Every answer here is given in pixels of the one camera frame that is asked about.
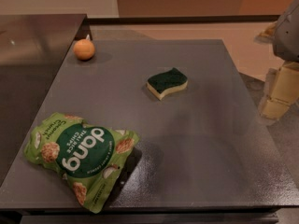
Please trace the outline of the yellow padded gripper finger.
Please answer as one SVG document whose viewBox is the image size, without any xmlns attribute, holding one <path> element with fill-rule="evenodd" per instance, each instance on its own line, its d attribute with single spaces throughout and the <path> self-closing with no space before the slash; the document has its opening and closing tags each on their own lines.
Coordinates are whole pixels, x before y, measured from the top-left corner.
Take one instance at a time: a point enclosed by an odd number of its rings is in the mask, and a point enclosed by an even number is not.
<svg viewBox="0 0 299 224">
<path fill-rule="evenodd" d="M 285 62 L 266 75 L 259 113 L 266 119 L 278 120 L 299 99 L 299 63 Z"/>
</svg>

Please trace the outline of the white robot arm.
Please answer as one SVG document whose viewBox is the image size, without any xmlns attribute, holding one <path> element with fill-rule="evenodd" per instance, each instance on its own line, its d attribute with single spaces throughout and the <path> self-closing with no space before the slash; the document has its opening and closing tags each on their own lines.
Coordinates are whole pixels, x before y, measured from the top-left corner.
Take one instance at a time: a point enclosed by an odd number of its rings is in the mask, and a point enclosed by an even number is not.
<svg viewBox="0 0 299 224">
<path fill-rule="evenodd" d="M 299 99 L 299 0 L 263 34 L 272 36 L 273 52 L 284 63 L 268 71 L 258 109 L 262 117 L 278 120 Z"/>
</svg>

